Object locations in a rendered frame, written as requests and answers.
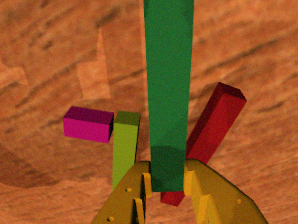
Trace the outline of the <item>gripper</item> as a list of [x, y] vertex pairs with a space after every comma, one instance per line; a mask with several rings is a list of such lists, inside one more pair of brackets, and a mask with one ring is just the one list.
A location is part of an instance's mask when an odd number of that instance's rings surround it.
[[[197, 224], [269, 224], [249, 196], [197, 159], [185, 159], [183, 189], [191, 195]], [[151, 196], [151, 161], [138, 161], [91, 224], [145, 224], [146, 197]]]

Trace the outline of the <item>red rod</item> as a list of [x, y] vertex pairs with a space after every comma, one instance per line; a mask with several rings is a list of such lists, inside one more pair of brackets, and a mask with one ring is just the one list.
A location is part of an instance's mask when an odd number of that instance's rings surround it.
[[[218, 82], [186, 142], [185, 159], [207, 164], [246, 102], [240, 89]], [[161, 192], [160, 203], [178, 207], [184, 197], [184, 189]]]

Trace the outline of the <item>magenta rod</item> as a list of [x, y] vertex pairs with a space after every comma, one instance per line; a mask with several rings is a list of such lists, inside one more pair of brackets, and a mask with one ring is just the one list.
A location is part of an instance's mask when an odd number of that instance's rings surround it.
[[71, 106], [63, 117], [64, 136], [109, 143], [114, 113]]

